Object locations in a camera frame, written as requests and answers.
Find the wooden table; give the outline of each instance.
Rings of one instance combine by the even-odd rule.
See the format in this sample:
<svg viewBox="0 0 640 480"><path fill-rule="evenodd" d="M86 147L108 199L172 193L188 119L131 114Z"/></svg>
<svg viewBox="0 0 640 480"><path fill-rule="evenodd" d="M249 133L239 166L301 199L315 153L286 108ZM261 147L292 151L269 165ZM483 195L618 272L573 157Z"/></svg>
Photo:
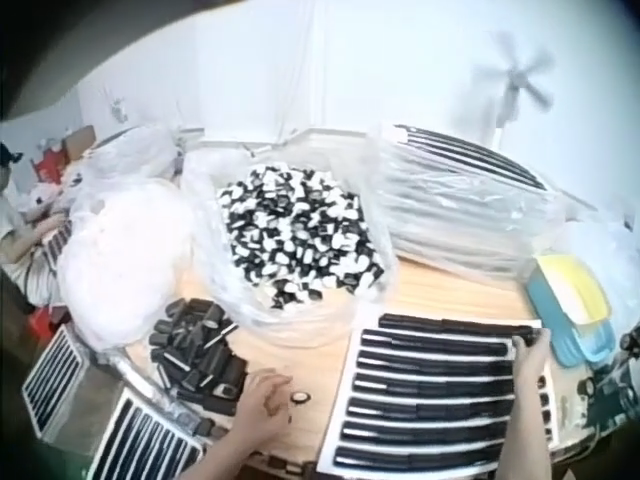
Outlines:
<svg viewBox="0 0 640 480"><path fill-rule="evenodd" d="M192 272L185 273L179 293L186 298L209 298ZM479 284L407 261L400 262L397 282L388 297L386 311L412 311L425 316L460 319L535 318L525 295L515 283ZM295 463L315 461L329 423L348 338L315 349L293 349L274 346L239 329L228 340L233 351L249 362L250 371L276 368L293 376L294 390L311 394L309 403L293 407L293 421L288 432L266 446L265 452ZM139 366L151 371L146 347L133 346L129 353ZM577 383L589 372L586 367L563 369L554 360L550 367L560 424L560 448L577 443L589 433L576 425L580 412L586 408L576 394ZM228 418L216 417L216 421L231 425Z"/></svg>

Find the blue container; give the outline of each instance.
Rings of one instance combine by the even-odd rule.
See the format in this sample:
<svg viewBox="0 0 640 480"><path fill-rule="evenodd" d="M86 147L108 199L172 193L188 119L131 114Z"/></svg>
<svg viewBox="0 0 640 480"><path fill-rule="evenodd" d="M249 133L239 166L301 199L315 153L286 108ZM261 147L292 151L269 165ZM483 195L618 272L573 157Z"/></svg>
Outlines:
<svg viewBox="0 0 640 480"><path fill-rule="evenodd" d="M616 339L611 323L603 320L590 326L588 333L580 333L562 310L539 265L525 290L542 324L551 330L551 347L560 365L571 368L587 362L598 367L613 353Z"/></svg>

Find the worker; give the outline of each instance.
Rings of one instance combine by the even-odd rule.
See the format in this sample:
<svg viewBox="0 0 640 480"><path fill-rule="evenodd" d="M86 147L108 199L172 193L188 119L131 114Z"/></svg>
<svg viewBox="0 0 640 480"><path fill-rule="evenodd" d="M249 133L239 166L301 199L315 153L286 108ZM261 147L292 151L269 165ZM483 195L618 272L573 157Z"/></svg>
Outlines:
<svg viewBox="0 0 640 480"><path fill-rule="evenodd" d="M65 221L63 215L47 217L51 202L21 214L9 203L5 189L11 164L19 160L2 143L0 157L0 266L29 303L42 307L58 299L55 276L37 246Z"/></svg>
<svg viewBox="0 0 640 480"><path fill-rule="evenodd" d="M513 340L515 400L496 472L497 480L551 480L551 459L538 394L538 378L549 356L549 340L547 329L542 330L530 348L519 337ZM235 478L253 451L287 428L290 382L291 377L274 370L251 375L238 402L229 434L180 479Z"/></svg>

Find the hand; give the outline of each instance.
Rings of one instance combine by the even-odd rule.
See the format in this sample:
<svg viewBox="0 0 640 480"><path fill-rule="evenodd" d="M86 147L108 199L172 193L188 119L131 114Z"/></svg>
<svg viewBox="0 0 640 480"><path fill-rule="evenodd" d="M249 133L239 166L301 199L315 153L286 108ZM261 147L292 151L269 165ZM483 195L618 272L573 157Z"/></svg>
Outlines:
<svg viewBox="0 0 640 480"><path fill-rule="evenodd" d="M536 343L527 347L520 337L513 337L516 358L513 362L513 382L516 388L535 386L549 357L551 332L540 330Z"/></svg>
<svg viewBox="0 0 640 480"><path fill-rule="evenodd" d="M60 228L64 222L66 221L66 217L61 214L51 215L49 218L44 219L40 222L36 228L36 234L42 238L47 233Z"/></svg>
<svg viewBox="0 0 640 480"><path fill-rule="evenodd" d="M252 452L282 433L289 424L289 383L291 377L273 369L249 375L229 436Z"/></svg>

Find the clear plastic bag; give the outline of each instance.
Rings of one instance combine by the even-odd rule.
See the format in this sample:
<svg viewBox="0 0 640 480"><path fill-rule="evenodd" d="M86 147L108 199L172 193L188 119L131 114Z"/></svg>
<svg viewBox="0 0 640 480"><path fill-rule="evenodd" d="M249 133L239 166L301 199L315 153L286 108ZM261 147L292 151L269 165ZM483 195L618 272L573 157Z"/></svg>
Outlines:
<svg viewBox="0 0 640 480"><path fill-rule="evenodd" d="M194 216L165 180L105 182L78 198L58 283L78 331L96 350L143 338L190 261Z"/></svg>
<svg viewBox="0 0 640 480"><path fill-rule="evenodd" d="M622 220L608 221L608 214L569 222L553 245L553 252L575 255L597 278L605 291L616 338L640 322L640 250Z"/></svg>
<svg viewBox="0 0 640 480"><path fill-rule="evenodd" d="M179 148L167 127L141 125L118 132L67 167L62 177L62 194L54 210L70 209L83 192L101 190L104 182L124 178L170 179L178 158Z"/></svg>
<svg viewBox="0 0 640 480"><path fill-rule="evenodd" d="M277 344L314 347L348 332L361 302L377 301L386 292L395 271L385 218L380 215L367 183L367 166L362 158L365 142L337 143L336 140L307 139L258 158L246 150L199 149L187 154L182 189L193 199L197 211L194 264L211 296L229 316L243 327ZM339 301L326 299L302 307L297 312L274 310L260 299L259 292L232 263L226 226L217 200L217 189L246 178L257 164L285 162L290 166L331 171L348 191L360 195L369 234L382 257L385 273L368 296L345 294Z"/></svg>
<svg viewBox="0 0 640 480"><path fill-rule="evenodd" d="M452 160L464 148L476 163L493 154L478 145L433 134L444 138L446 153L439 155L389 132L378 129L370 142L396 253L475 280L508 280L551 245L565 221L562 195L552 186L531 188Z"/></svg>

